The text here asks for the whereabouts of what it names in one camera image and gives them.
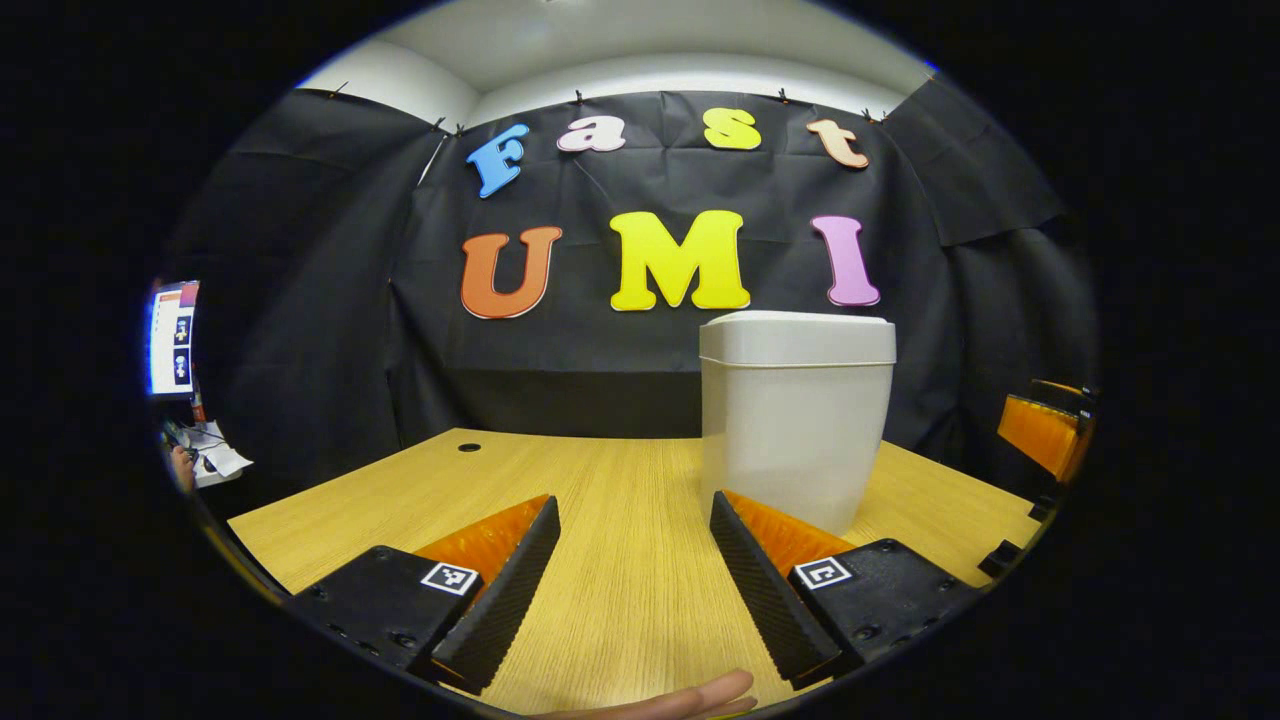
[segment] white trash can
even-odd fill
[[[897,360],[881,318],[744,310],[699,329],[704,519],[728,488],[849,532],[884,432]]]

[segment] desk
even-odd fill
[[[479,443],[461,452],[462,443]],[[778,678],[698,506],[701,441],[596,439],[454,429],[230,520],[297,592],[374,544],[412,552],[549,492],[561,539],[483,700],[520,714],[599,707],[755,675],[760,706],[796,693]],[[896,538],[961,580],[1007,538],[1039,529],[1032,503],[882,443],[852,529]]]

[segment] human hand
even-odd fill
[[[189,491],[196,484],[196,462],[177,445],[169,451],[169,462],[173,465],[173,474],[178,477],[178,486]]]
[[[535,720],[709,720],[746,712],[755,707],[754,697],[733,700],[751,689],[755,678],[746,670],[732,670],[696,688],[685,688],[640,702],[566,710],[531,715]]]

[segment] white ceiling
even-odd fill
[[[552,70],[659,53],[781,58],[910,95],[929,68],[805,0],[454,0],[374,36],[485,94]]]

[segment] black fabric curtain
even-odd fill
[[[201,281],[196,377],[255,462],[241,484],[288,495],[399,450],[387,278],[442,137],[376,102],[293,91],[192,200],[168,274]]]
[[[750,113],[750,151],[704,137]],[[613,151],[566,152],[576,119],[625,120]],[[865,169],[805,126],[852,131]],[[486,199],[467,156],[516,123],[520,174]],[[882,316],[899,361],[884,438],[1033,497],[1043,470],[996,436],[1032,378],[1097,384],[1082,242],[1034,164],[961,92],[927,82],[884,122],[777,99],[644,92],[433,132],[403,113],[298,91],[218,167],[178,232],[174,274],[202,281],[196,369],[210,415],[261,469],[315,484],[453,427],[594,437],[700,434],[698,328],[728,310],[620,313],[613,217],[654,213],[678,242],[705,210],[742,217],[751,309]],[[419,178],[428,165],[421,184]],[[827,299],[817,215],[861,223],[873,306]],[[480,319],[462,243],[509,242],[493,287],[525,274],[520,234],[561,228],[541,300]],[[653,278],[649,288],[658,292]]]

